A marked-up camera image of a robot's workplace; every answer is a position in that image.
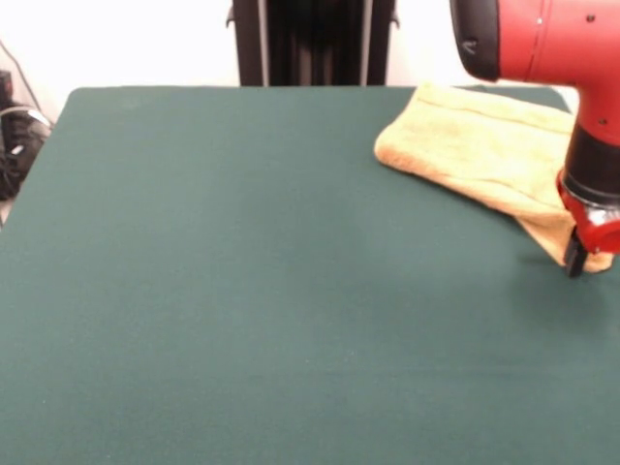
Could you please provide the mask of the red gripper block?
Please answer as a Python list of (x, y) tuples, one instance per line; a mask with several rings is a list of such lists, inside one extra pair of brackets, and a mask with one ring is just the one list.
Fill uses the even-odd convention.
[(556, 187), (575, 225), (565, 252), (565, 266), (571, 269), (571, 277), (577, 278), (584, 270), (588, 252), (619, 254), (619, 205), (603, 205), (583, 199), (570, 186), (565, 170), (557, 174)]

